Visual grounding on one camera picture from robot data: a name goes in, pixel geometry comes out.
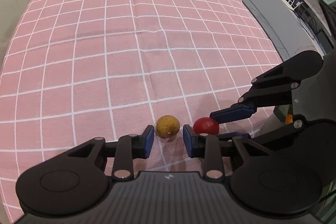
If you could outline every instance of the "metal screw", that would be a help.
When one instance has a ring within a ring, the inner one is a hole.
[[[302,127],[303,122],[301,120],[296,120],[293,124],[294,128],[299,129]]]
[[[117,170],[116,172],[114,172],[114,176],[119,178],[119,179],[126,179],[131,175],[131,172],[129,172],[129,170],[124,170],[124,169],[120,169]]]
[[[208,172],[205,173],[205,175],[211,179],[218,179],[223,175],[223,173],[220,172],[219,170],[209,170]]]
[[[128,136],[130,136],[131,137],[131,142],[132,143],[137,143],[137,142],[139,142],[139,135],[138,134],[129,134]]]
[[[296,89],[298,86],[299,86],[299,83],[297,82],[291,83],[292,90]]]

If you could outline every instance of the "round joint cover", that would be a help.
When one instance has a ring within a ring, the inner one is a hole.
[[[16,182],[16,194],[28,213],[60,217],[82,212],[99,202],[108,180],[86,158],[49,160],[24,172]]]
[[[129,172],[129,170],[120,169],[114,172],[114,175],[119,179],[126,179],[131,175],[131,172]]]
[[[205,175],[211,179],[219,179],[223,175],[223,173],[219,170],[209,170],[205,173]]]
[[[50,192],[66,192],[79,184],[79,176],[68,170],[51,171],[41,178],[41,185]]]
[[[251,157],[233,173],[230,184],[244,205],[271,217],[305,213],[322,192],[313,171],[277,156]]]

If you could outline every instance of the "cables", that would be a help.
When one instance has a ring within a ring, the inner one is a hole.
[[[315,30],[313,30],[313,32],[314,32],[314,33],[317,33],[317,25],[316,25],[315,17],[313,17],[311,20],[313,21],[313,23],[314,23],[314,25],[315,25],[315,27],[314,27]]]
[[[301,18],[300,18],[300,16],[299,16],[299,14],[296,12],[296,11],[293,11],[294,13],[295,13],[295,15],[296,15],[296,17],[297,17],[297,20],[300,22],[300,25],[301,25],[301,27],[306,31],[306,33],[309,35],[309,37],[312,39],[312,40],[315,40],[315,32],[314,32],[314,30],[313,30],[313,37],[311,37],[311,35],[310,35],[310,33],[306,30],[306,28],[302,25],[302,22],[301,22]]]

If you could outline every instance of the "orange part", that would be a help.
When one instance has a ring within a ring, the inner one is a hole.
[[[293,115],[287,114],[286,116],[286,124],[290,124],[293,122]]]

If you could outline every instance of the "blue finger pad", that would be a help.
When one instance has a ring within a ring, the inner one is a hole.
[[[250,118],[254,113],[255,111],[253,109],[242,107],[218,114],[215,113],[211,115],[210,118],[215,119],[218,123],[226,123]]]
[[[154,127],[151,128],[151,131],[146,137],[146,144],[145,144],[145,157],[146,158],[148,158],[151,153],[153,142],[154,142]]]
[[[184,141],[185,149],[187,150],[188,156],[192,158],[193,157],[193,147],[191,143],[191,136],[185,127],[183,127],[183,141]]]

